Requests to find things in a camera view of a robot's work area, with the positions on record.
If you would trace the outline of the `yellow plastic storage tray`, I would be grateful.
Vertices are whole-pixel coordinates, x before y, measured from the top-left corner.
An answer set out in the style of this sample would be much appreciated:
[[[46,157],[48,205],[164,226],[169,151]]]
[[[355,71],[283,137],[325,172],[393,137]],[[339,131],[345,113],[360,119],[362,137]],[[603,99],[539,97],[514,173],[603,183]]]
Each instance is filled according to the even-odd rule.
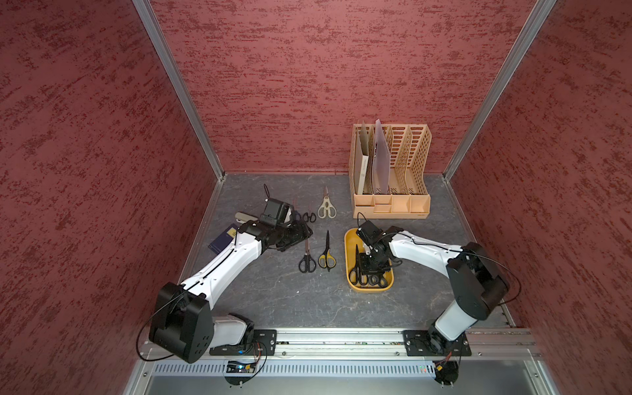
[[[386,272],[383,276],[386,283],[385,287],[380,287],[379,285],[370,285],[366,283],[365,285],[360,284],[360,281],[354,283],[352,280],[355,279],[355,275],[352,274],[352,269],[355,268],[358,263],[356,259],[356,250],[359,253],[364,254],[365,248],[362,240],[356,234],[357,228],[352,228],[345,233],[344,236],[344,244],[345,244],[345,260],[346,260],[346,272],[347,272],[347,283],[355,292],[359,293],[380,293],[389,290],[394,283],[394,273],[393,271]]]

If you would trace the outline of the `small black scissors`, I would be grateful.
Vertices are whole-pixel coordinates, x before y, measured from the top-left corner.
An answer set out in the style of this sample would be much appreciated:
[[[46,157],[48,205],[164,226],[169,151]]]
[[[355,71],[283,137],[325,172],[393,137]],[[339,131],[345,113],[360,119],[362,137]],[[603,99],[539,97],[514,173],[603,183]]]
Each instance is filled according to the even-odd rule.
[[[306,223],[314,223],[318,217],[316,212],[312,209],[312,204],[309,203],[307,210],[301,215],[301,219]]]

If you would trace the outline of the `yellow black handled scissors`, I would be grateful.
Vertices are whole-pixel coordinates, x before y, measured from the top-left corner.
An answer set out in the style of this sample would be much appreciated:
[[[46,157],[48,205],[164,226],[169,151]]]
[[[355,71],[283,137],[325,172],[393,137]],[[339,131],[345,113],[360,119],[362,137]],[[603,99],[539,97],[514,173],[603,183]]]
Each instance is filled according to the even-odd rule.
[[[337,261],[331,254],[329,231],[327,231],[326,234],[325,249],[319,256],[318,265],[321,268],[326,269],[328,272],[337,266]]]

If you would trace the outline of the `cream handled kitchen scissors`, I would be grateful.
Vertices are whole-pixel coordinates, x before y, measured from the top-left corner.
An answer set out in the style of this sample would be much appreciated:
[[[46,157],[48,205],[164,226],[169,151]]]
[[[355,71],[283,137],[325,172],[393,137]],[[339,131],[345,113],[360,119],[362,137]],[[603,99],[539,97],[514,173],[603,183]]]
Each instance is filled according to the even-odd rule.
[[[317,215],[320,219],[335,218],[337,216],[337,209],[331,203],[329,189],[327,186],[324,186],[324,196],[322,203],[317,210]]]

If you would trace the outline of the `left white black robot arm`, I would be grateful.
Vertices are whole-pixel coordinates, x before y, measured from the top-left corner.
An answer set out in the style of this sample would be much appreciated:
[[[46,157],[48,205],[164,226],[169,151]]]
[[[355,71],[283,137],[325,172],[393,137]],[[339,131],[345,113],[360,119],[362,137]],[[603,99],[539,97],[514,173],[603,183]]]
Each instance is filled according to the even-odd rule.
[[[244,344],[250,321],[238,314],[215,316],[215,303],[263,252],[283,252],[312,235],[312,229],[303,221],[288,226],[246,222],[207,266],[180,284],[169,282],[160,289],[149,341],[188,363],[199,360],[210,348]]]

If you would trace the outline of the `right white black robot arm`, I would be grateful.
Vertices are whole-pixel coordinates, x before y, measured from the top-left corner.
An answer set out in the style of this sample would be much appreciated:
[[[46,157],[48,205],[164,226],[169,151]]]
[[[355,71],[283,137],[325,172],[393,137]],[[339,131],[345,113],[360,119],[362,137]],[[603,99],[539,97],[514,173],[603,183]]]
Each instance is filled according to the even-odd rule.
[[[368,249],[370,263],[408,260],[449,278],[454,300],[426,335],[429,349],[436,354],[451,351],[466,330],[486,320],[510,290],[500,265],[477,243],[447,245],[395,226],[380,230],[365,224],[356,233]]]

